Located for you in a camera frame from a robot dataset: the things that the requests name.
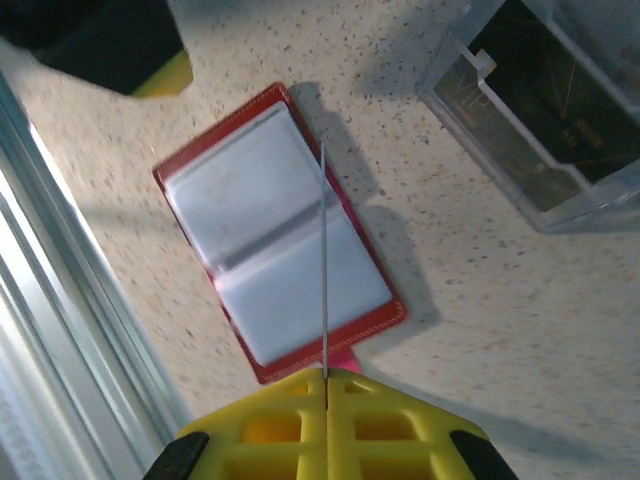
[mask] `white surface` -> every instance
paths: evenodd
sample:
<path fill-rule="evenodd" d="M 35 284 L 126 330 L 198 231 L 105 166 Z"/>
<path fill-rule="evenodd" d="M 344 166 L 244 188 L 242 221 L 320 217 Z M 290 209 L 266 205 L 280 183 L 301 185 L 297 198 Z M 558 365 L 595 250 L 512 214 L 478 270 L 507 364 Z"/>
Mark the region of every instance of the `white surface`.
<path fill-rule="evenodd" d="M 209 266 L 320 200 L 318 164 L 283 103 L 167 182 L 167 196 Z"/>
<path fill-rule="evenodd" d="M 409 304 L 365 372 L 481 425 L 522 480 L 635 479 L 640 234 L 536 234 L 416 99 L 466 2 L 171 1 L 195 81 L 160 101 L 0 66 L 196 416 L 259 386 L 150 172 L 282 80 Z"/>
<path fill-rule="evenodd" d="M 329 331 L 391 300 L 375 263 L 340 211 L 327 224 Z M 315 225 L 312 234 L 280 255 L 216 279 L 222 302 L 261 365 L 322 334 L 319 222 Z"/>
<path fill-rule="evenodd" d="M 319 180 L 318 162 L 280 103 L 171 177 L 167 194 L 199 256 L 215 268 L 316 204 Z M 344 210 L 334 208 L 329 218 L 333 331 L 391 300 L 391 292 Z M 320 337 L 320 259 L 316 216 L 216 271 L 222 303 L 260 365 Z"/>

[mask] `plastic container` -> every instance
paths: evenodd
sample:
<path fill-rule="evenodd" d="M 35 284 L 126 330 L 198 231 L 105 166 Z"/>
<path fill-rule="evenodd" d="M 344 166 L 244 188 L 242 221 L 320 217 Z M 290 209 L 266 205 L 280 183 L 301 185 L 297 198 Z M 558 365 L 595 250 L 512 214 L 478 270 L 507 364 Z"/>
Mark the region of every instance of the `plastic container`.
<path fill-rule="evenodd" d="M 640 2 L 473 1 L 418 94 L 536 229 L 638 212 Z"/>

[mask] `card holder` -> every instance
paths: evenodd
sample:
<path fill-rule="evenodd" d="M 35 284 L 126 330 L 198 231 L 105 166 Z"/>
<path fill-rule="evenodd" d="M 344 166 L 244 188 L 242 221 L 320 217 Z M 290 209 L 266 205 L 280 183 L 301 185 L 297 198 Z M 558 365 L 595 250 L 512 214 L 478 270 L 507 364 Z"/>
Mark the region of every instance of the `card holder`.
<path fill-rule="evenodd" d="M 154 175 L 261 383 L 321 353 L 319 207 L 327 203 L 332 352 L 406 316 L 286 88 L 274 84 Z"/>

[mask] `speckled countertop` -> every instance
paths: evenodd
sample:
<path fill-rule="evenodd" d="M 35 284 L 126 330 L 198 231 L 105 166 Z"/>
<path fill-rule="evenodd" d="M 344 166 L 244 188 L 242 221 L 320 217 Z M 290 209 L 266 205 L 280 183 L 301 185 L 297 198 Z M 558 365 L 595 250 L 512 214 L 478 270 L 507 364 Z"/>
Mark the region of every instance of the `speckled countertop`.
<path fill-rule="evenodd" d="M 6 45 L 0 67 L 194 414 L 258 385 L 151 168 L 283 80 L 411 309 L 357 348 L 366 373 L 480 424 L 523 479 L 637 478 L 638 234 L 534 233 L 417 100 L 444 3 L 175 1 L 196 80 L 163 101 Z"/>

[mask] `yellow object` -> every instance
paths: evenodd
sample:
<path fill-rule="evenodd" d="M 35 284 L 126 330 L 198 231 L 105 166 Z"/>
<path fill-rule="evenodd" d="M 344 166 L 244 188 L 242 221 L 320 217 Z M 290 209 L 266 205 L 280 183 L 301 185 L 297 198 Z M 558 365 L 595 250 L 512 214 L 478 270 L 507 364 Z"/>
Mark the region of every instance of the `yellow object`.
<path fill-rule="evenodd" d="M 193 81 L 189 56 L 184 50 L 169 60 L 133 96 L 137 98 L 167 97 L 182 92 Z"/>
<path fill-rule="evenodd" d="M 328 400 L 328 480 L 475 479 L 449 437 L 487 439 L 468 420 L 347 370 L 331 371 Z"/>
<path fill-rule="evenodd" d="M 347 370 L 331 370 L 326 392 L 307 369 L 190 424 L 178 438 L 209 441 L 188 479 L 480 478 L 450 436 L 488 440 L 473 423 Z"/>
<path fill-rule="evenodd" d="M 209 442 L 189 480 L 327 480 L 322 370 L 291 375 L 191 423 Z"/>

